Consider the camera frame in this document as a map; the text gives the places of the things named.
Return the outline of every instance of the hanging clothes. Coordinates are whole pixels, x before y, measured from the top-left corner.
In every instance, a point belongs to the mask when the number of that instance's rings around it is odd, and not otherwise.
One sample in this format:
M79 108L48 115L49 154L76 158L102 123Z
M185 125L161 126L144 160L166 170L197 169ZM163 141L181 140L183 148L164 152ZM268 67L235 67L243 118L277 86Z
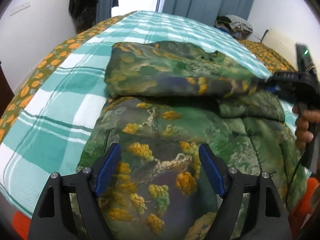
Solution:
M113 0L112 7L119 7L119 0Z
M95 23L98 0L70 0L69 13L76 22L77 33L81 33Z

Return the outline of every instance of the metal screw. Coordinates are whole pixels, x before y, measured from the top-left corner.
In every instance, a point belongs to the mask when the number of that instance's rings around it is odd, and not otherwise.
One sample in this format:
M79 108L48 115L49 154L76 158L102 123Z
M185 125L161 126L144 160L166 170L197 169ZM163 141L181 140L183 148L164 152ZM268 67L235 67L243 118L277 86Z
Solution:
M229 172L230 172L230 173L235 174L235 173L237 173L237 171L238 171L238 170L237 170L235 167L230 167L230 168L229 168Z
M266 172L261 173L261 176L264 177L265 179L269 178L269 174Z
M82 169L83 173L89 173L90 171L91 171L90 167L85 167L85 168Z
M50 177L51 177L52 179L55 179L56 177L58 177L58 175L59 175L59 173L54 172L54 173L52 173L52 174L50 175Z

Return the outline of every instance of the orange object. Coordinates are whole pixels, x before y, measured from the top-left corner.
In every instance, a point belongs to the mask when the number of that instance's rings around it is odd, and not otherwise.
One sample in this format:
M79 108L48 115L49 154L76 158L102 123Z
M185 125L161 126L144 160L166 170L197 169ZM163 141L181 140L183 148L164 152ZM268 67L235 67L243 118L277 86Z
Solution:
M297 236L300 232L303 222L306 219L306 216L310 214L310 200L312 194L319 185L319 181L315 178L308 179L308 187L306 193L303 195L302 199L299 201L295 209L289 215L289 223L291 228L292 238Z
M28 232L30 227L31 219L17 211L13 215L12 225L17 233L22 237L23 240L28 239Z

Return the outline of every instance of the orange floral border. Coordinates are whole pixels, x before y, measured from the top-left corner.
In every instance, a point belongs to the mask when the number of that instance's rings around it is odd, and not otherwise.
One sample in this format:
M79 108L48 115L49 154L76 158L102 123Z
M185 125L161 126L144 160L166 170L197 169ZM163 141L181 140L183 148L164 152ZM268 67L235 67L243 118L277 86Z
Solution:
M29 79L21 86L20 90L14 96L0 118L0 143L7 135L10 127L17 120L21 111L33 98L34 94L73 50L78 49L83 43L91 39L92 36L100 34L110 26L133 13L135 12L102 21L89 30L61 43L55 47L51 53L44 57L37 65L35 71L30 75Z

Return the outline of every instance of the folded cloth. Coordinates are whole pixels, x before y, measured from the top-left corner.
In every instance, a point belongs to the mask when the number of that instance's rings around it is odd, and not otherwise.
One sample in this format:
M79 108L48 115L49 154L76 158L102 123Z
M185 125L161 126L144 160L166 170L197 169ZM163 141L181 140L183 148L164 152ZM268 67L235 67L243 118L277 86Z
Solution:
M226 15L226 17L229 18L231 21L231 23L229 23L229 26L232 30L237 31L240 29L240 30L248 31L250 33L253 32L252 25L245 19L236 15Z
M215 96L253 93L255 77L234 59L191 43L119 42L106 70L111 96Z
M242 173L268 172L283 200L289 192L289 208L296 205L306 190L304 169L290 190L287 182L300 152L279 100L255 92L254 77L224 53L191 43L113 45L105 82L114 98L103 107L77 170L120 144L121 162L99 199L117 240L205 236L221 199L201 167L202 143ZM241 232L248 201L244 195L231 238Z

